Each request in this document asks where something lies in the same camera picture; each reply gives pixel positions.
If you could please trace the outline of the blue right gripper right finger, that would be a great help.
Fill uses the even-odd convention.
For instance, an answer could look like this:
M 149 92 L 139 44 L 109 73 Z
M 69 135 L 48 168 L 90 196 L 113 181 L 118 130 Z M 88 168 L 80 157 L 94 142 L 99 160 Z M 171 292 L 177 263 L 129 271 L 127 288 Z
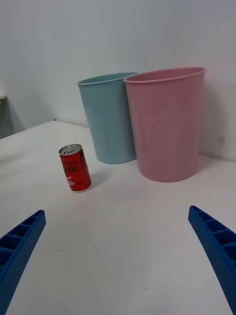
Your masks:
M 189 208 L 188 220 L 236 314 L 236 234 L 196 206 Z

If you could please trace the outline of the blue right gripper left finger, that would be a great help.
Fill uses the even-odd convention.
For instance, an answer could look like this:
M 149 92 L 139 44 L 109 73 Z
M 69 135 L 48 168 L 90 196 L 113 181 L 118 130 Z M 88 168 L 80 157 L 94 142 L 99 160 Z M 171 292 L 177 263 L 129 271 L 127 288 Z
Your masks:
M 0 314 L 10 305 L 29 258 L 46 225 L 39 210 L 0 239 Z

